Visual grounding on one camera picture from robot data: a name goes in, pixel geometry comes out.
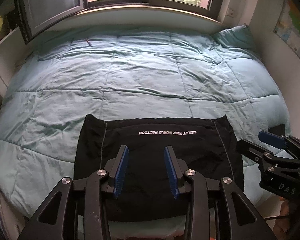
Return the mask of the person's right hand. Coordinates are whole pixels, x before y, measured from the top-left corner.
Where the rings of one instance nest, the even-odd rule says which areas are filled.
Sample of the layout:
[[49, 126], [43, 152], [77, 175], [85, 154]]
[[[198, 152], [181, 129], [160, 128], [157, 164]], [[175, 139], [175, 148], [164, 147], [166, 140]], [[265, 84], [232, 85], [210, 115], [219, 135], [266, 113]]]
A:
[[275, 220], [273, 233], [277, 239], [300, 239], [300, 202], [295, 203], [279, 197], [280, 217]]

